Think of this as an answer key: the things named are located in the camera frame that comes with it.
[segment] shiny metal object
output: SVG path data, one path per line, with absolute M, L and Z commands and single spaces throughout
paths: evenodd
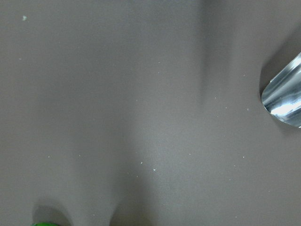
M 301 128 L 301 53 L 270 81 L 261 101 L 278 120 Z

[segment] gray table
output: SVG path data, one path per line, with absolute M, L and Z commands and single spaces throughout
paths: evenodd
M 0 224 L 299 225 L 300 130 L 260 89 L 300 12 L 1 0 Z

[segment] green object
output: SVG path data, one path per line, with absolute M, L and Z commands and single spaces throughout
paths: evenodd
M 58 226 L 58 225 L 51 224 L 51 223 L 38 223 L 38 224 L 33 224 L 32 226 Z

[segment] gray surface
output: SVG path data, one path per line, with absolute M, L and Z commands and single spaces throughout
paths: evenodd
M 300 224 L 300 131 L 259 95 L 300 12 L 0 1 L 0 224 Z

